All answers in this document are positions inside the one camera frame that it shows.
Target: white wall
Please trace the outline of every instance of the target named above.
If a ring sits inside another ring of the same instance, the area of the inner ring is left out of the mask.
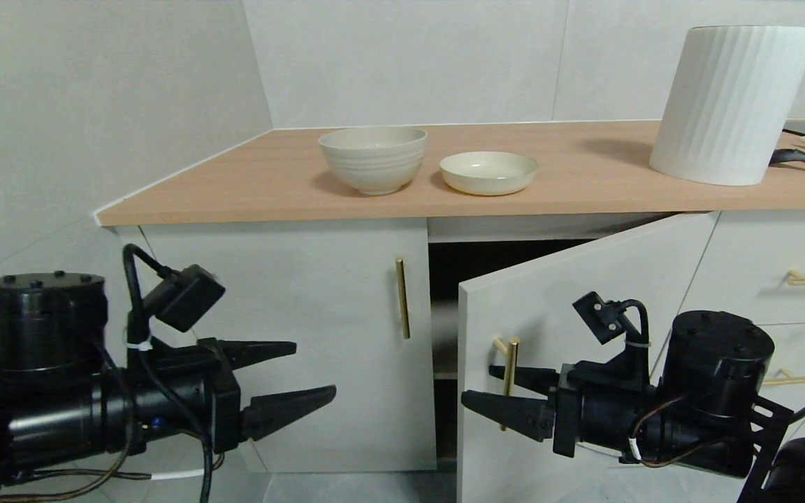
[[[660,118],[690,27],[805,26],[805,0],[244,3],[277,128]]]
[[[238,1],[0,2],[0,276],[61,268],[108,278],[108,347],[122,362],[122,243],[90,213],[270,128]],[[197,467],[201,452],[176,439],[132,461]],[[256,500],[268,483],[237,455],[220,471],[212,501]],[[185,501],[198,485],[121,481],[85,501]]]

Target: countertop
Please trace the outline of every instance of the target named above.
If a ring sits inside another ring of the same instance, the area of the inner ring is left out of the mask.
[[[276,130],[99,211],[103,226],[499,214],[805,210],[805,165],[770,168],[759,185],[687,182],[648,167],[657,121],[425,126],[428,150],[396,194],[364,196],[331,174],[317,144],[332,130]],[[801,147],[783,134],[782,147]],[[539,162],[524,191],[461,194],[445,156],[506,150]]]

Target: robotic arm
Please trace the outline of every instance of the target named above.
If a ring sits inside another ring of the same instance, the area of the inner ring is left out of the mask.
[[[573,458],[576,443],[588,442],[619,451],[625,464],[746,477],[739,503],[805,503],[805,439],[779,451],[805,408],[793,413],[758,395],[774,352],[766,332],[727,312],[681,313],[656,388],[641,302],[605,302],[592,292],[573,307],[601,344],[625,335],[623,352],[561,372],[516,368],[514,384],[542,399],[465,391],[461,404],[537,442],[552,439],[556,454]],[[630,307],[640,330],[625,315]],[[489,374],[502,379],[505,369],[490,366]]]
[[[144,298],[136,257],[162,278]],[[205,338],[195,346],[167,346],[150,334],[150,318],[188,331],[224,287],[201,266],[172,270],[135,245],[124,249],[124,266],[133,303],[126,369],[118,369],[103,347],[108,299],[102,277],[64,271],[0,277],[0,487],[49,476],[39,469],[61,462],[121,453],[79,490],[10,495],[1,502],[81,496],[120,476],[126,456],[180,432],[201,440],[206,501],[213,454],[277,432],[335,397],[334,386],[323,386],[262,395],[240,407],[233,370],[294,354],[296,344]]]

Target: ceramic bowl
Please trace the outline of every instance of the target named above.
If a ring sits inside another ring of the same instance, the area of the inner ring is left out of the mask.
[[[411,182],[427,144],[427,131],[413,127],[358,127],[319,138],[333,174],[368,195],[390,194]]]
[[[501,196],[523,191],[539,163],[510,152],[464,152],[440,162],[443,180],[456,191],[479,196]]]

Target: white cabinet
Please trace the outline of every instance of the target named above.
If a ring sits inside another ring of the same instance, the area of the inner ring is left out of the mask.
[[[622,340],[600,346],[571,304],[597,291],[604,299],[635,298],[651,315],[651,360],[661,350],[688,290],[716,214],[678,214],[658,222],[537,258],[460,285],[459,393],[499,393],[488,375],[501,363],[494,337],[521,338],[520,366],[560,369],[578,360],[606,362]],[[517,389],[515,395],[534,397]],[[458,500],[531,503],[559,500],[607,466],[611,456],[578,449],[553,454],[516,432],[459,405]]]
[[[256,443],[269,472],[435,468],[424,219],[146,226],[157,260],[197,263],[226,295],[198,337],[288,340],[296,356],[237,376],[246,401],[327,384],[338,396]],[[396,260],[405,262],[403,338]]]
[[[724,211],[683,308],[805,323],[805,282],[789,270],[805,277],[805,211]]]

